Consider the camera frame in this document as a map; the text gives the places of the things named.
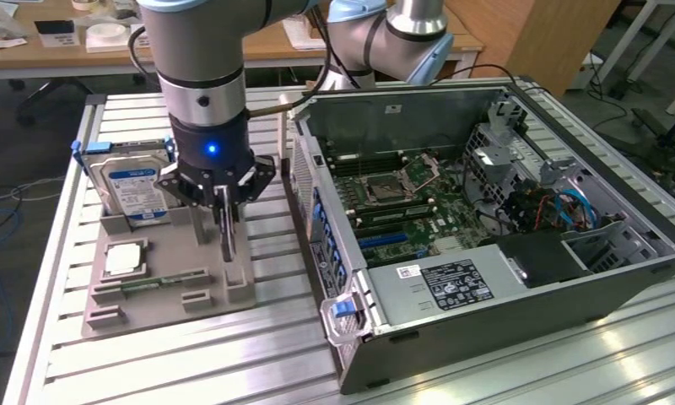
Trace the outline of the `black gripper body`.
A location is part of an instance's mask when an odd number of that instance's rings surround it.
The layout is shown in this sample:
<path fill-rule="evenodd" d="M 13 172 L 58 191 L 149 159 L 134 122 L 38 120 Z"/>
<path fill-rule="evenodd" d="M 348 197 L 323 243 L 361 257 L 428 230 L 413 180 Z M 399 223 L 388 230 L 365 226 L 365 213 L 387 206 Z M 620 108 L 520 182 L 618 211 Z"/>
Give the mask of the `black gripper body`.
<path fill-rule="evenodd" d="M 237 186 L 254 164 L 248 142 L 248 113 L 241 111 L 217 126 L 201 127 L 169 116 L 176 141 L 177 168 L 193 181 L 210 172 L 214 185 Z"/>

